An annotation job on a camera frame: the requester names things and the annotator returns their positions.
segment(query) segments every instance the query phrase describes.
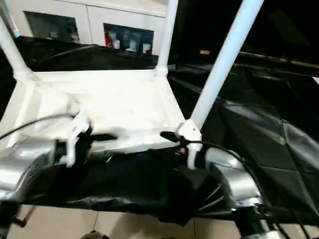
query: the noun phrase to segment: white pole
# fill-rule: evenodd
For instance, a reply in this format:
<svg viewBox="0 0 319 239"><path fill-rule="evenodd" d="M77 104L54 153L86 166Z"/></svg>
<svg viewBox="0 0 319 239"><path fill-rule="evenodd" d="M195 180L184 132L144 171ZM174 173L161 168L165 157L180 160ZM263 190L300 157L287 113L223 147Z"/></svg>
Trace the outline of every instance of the white pole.
<svg viewBox="0 0 319 239"><path fill-rule="evenodd" d="M202 128L263 2L264 0L243 0L190 117L199 129Z"/></svg>
<svg viewBox="0 0 319 239"><path fill-rule="evenodd" d="M156 66L156 72L164 72L167 74L167 63L169 57L169 50L171 39L173 36L173 30L175 25L175 18L177 12L178 0L169 0L167 6L167 14L165 20L165 29L163 34L163 39L161 43L160 53L159 53L159 61Z"/></svg>
<svg viewBox="0 0 319 239"><path fill-rule="evenodd" d="M13 74L15 76L24 77L32 75L32 71L26 66L1 16L0 46L2 47L2 50L4 51L11 67L13 68Z"/></svg>

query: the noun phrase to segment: white cabinet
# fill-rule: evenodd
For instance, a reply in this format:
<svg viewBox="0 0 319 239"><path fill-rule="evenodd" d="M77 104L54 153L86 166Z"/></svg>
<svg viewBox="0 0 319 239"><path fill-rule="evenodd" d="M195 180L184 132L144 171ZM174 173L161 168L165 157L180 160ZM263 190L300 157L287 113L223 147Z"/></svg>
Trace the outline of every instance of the white cabinet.
<svg viewBox="0 0 319 239"><path fill-rule="evenodd" d="M148 44L152 54L159 55L165 24L164 17L95 6L88 6L88 13L95 44L106 45L107 27L109 27L111 30L112 28L117 30L115 34L118 35L117 40L122 49L141 52L143 44Z"/></svg>
<svg viewBox="0 0 319 239"><path fill-rule="evenodd" d="M55 0L6 0L22 36L92 44L86 5Z"/></svg>
<svg viewBox="0 0 319 239"><path fill-rule="evenodd" d="M7 5L23 36L160 53L167 0L7 0Z"/></svg>

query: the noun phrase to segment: black cloth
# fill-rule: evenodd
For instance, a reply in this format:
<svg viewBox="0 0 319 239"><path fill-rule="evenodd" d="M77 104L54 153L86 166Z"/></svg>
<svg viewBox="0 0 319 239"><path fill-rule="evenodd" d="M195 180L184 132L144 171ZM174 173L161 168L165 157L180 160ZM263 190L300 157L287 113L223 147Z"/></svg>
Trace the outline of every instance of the black cloth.
<svg viewBox="0 0 319 239"><path fill-rule="evenodd" d="M34 71L151 69L157 62L156 57L97 45L27 37L16 43ZM239 58L236 61L202 129L203 139L247 159L281 222L297 222L293 210L303 223L315 225L319 86L300 73L286 74L269 67L256 70L254 61L244 60L251 63L243 66ZM1 90L7 92L1 96L4 109L15 81L3 54L0 62L0 75L5 79ZM211 67L205 61L169 66L169 82L185 118ZM25 203L151 214L182 225L192 217L232 219L223 201L214 203L221 196L220 191L215 192L218 182L214 177L201 170L174 168L169 163L172 155L173 149L150 150L105 155L80 168L48 168Z"/></svg>

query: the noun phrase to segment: white tray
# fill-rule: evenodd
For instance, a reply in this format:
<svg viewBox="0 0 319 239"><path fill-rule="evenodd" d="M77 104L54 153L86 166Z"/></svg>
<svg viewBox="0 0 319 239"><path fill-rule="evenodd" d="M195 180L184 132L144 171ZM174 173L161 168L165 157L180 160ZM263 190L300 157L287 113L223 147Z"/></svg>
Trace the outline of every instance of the white tray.
<svg viewBox="0 0 319 239"><path fill-rule="evenodd" d="M81 109L92 121L94 133L112 132L119 140L96 148L144 151L172 146L162 130L175 130L184 121L166 77L154 70L35 72L37 86L18 82L0 124L2 132L47 115ZM70 120L38 123L13 134L65 138Z"/></svg>

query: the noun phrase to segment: tiled floor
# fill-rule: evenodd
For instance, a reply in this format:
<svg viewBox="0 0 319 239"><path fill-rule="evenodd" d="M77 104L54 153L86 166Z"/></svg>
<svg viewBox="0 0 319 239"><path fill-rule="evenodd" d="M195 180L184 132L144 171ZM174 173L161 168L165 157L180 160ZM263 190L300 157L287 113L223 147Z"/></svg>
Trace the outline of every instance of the tiled floor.
<svg viewBox="0 0 319 239"><path fill-rule="evenodd" d="M20 217L30 210L22 208ZM304 239L296 225L284 225L292 239ZM90 210L37 207L23 229L12 225L8 239L80 239L91 230L111 239L239 239L233 222L209 219L191 220L185 227L165 224L147 215L106 213ZM312 237L317 228L307 227Z"/></svg>

